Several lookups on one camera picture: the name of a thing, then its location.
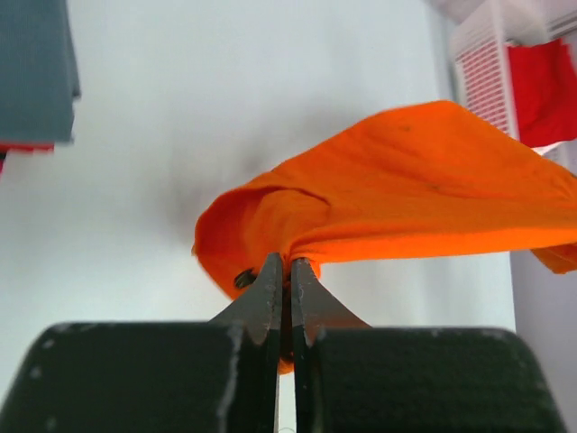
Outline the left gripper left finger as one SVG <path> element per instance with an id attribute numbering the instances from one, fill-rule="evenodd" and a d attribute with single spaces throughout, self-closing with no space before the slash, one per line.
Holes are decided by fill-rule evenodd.
<path id="1" fill-rule="evenodd" d="M 274 432 L 282 262 L 207 322 L 62 322 L 30 346 L 4 432 Z"/>

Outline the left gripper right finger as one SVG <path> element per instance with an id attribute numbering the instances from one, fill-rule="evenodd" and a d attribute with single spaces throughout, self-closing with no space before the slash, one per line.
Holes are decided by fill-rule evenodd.
<path id="1" fill-rule="evenodd" d="M 371 327 L 291 266 L 300 432 L 563 432 L 539 362 L 495 327 Z"/>

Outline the orange t-shirt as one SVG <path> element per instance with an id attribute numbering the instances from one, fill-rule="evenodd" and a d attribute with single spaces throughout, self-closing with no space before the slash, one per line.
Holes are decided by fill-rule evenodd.
<path id="1" fill-rule="evenodd" d="M 325 263 L 528 250 L 576 268 L 576 178 L 451 101 L 377 113 L 220 195 L 193 253 L 220 289 L 258 272 Z"/>

